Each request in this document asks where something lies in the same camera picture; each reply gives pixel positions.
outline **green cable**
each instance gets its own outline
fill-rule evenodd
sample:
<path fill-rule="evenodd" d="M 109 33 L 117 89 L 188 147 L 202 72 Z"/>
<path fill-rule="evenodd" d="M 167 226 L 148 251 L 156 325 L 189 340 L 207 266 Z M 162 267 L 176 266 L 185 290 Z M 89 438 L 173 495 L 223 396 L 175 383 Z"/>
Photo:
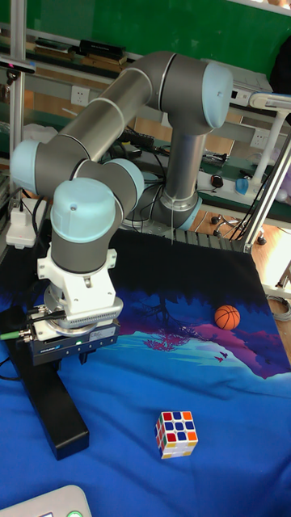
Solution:
<path fill-rule="evenodd" d="M 19 331 L 7 332 L 7 334 L 0 334 L 0 339 L 6 341 L 7 339 L 17 339 L 19 337 Z"/>

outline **green button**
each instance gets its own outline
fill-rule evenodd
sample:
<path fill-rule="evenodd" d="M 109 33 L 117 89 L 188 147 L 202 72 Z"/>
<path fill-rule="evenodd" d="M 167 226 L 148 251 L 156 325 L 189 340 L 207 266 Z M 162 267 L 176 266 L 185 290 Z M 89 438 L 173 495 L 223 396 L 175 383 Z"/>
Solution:
<path fill-rule="evenodd" d="M 82 514 L 79 511 L 71 511 L 67 517 L 82 517 Z"/>

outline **gray panel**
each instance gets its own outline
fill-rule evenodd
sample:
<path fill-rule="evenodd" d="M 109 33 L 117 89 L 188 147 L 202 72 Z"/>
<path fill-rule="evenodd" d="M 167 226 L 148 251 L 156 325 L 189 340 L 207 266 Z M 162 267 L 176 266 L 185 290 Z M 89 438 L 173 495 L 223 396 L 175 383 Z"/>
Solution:
<path fill-rule="evenodd" d="M 194 246 L 197 246 L 198 241 L 197 241 L 196 233 L 195 232 L 187 231 L 187 236 L 188 236 L 189 244 L 193 244 Z"/>
<path fill-rule="evenodd" d="M 211 245 L 212 248 L 215 248 L 216 250 L 220 250 L 221 249 L 220 240 L 223 240 L 223 239 L 219 239 L 218 237 L 214 237 L 214 235 L 209 235 L 210 245 Z"/>
<path fill-rule="evenodd" d="M 186 242 L 185 232 L 182 229 L 177 229 L 175 231 L 175 234 L 176 234 L 176 241 Z"/>
<path fill-rule="evenodd" d="M 219 243 L 220 243 L 222 250 L 228 250 L 228 251 L 232 250 L 230 241 L 228 239 L 220 238 Z"/>
<path fill-rule="evenodd" d="M 198 233 L 197 237 L 198 237 L 199 246 L 203 246 L 204 248 L 209 248 L 208 235 L 204 235 L 203 233 Z"/>

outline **metal frame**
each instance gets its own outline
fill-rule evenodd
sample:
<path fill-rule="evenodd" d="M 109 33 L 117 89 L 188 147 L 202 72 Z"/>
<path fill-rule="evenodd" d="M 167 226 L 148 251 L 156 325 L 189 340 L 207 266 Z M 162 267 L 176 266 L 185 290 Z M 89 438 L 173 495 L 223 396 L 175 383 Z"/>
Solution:
<path fill-rule="evenodd" d="M 252 245 L 255 242 L 255 238 L 259 232 L 261 225 L 264 223 L 266 216 L 272 206 L 273 201 L 276 198 L 276 194 L 279 191 L 280 185 L 284 179 L 284 176 L 291 165 L 291 132 L 286 138 L 286 142 L 283 149 L 280 152 L 280 156 L 274 166 L 271 176 L 270 183 L 265 188 L 264 193 L 257 204 L 251 222 L 247 227 L 247 231 L 240 241 L 242 251 L 250 252 Z"/>
<path fill-rule="evenodd" d="M 20 61 L 26 59 L 26 15 L 27 0 L 11 0 L 11 58 Z M 19 78 L 11 85 L 11 155 L 23 139 L 24 79 L 25 73 L 21 72 Z"/>

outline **black stand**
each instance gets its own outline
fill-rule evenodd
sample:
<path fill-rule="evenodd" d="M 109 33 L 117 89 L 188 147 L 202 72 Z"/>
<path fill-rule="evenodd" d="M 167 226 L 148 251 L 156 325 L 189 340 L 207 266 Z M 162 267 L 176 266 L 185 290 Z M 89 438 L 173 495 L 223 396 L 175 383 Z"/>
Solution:
<path fill-rule="evenodd" d="M 0 314 L 1 332 L 15 329 L 9 325 L 12 319 L 23 319 L 20 307 Z M 6 346 L 57 460 L 87 448 L 89 431 L 55 367 L 51 364 L 33 366 L 26 344 L 18 345 L 12 339 Z"/>

